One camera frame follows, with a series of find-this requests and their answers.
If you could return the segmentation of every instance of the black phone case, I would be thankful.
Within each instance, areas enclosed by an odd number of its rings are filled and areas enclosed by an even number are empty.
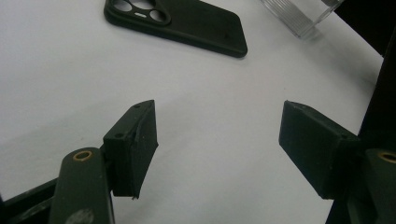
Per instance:
[[[106,0],[110,23],[237,58],[248,53],[241,21],[231,11],[198,0],[155,0],[153,9],[125,2],[132,10],[118,10],[114,0]]]

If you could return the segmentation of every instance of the brass insert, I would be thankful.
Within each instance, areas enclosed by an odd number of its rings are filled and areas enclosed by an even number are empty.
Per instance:
[[[91,158],[92,152],[91,151],[80,151],[76,153],[73,157],[74,161],[87,161]]]
[[[384,161],[396,164],[396,154],[392,152],[379,152],[378,157]]]

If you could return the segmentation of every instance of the screw hole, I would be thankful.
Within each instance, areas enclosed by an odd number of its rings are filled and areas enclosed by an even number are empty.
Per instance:
[[[123,137],[123,133],[116,133],[116,135],[114,135],[116,138],[122,138]]]
[[[91,151],[80,151],[76,153],[73,157],[74,161],[87,161],[91,158],[92,152]]]
[[[396,163],[396,154],[390,153],[390,152],[380,152],[378,154],[379,158],[381,158],[384,161]]]

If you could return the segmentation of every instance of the white surface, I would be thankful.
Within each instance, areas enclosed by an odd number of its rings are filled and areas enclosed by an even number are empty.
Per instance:
[[[240,17],[244,59],[113,26],[105,0],[1,1],[3,199],[155,99],[160,146],[140,199],[113,198],[117,223],[324,223],[332,202],[278,145],[283,102],[357,133],[382,58],[336,15],[303,41],[259,0],[206,2]]]

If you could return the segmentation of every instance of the clear plastic container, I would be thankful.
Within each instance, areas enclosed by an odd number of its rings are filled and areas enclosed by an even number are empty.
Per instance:
[[[344,0],[261,0],[298,37],[303,37]]]

